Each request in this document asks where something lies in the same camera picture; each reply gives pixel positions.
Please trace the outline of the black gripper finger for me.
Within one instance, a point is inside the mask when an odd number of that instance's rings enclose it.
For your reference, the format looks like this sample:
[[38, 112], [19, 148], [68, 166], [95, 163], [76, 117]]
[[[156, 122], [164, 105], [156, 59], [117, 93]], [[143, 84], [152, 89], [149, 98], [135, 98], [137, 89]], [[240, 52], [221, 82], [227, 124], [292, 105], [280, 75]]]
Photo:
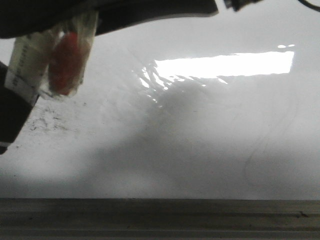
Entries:
[[16, 140], [38, 97], [34, 87], [15, 76], [5, 64], [0, 64], [1, 154]]
[[143, 22], [218, 13], [214, 0], [2, 0], [0, 37], [42, 32], [64, 20], [98, 12], [97, 35]]

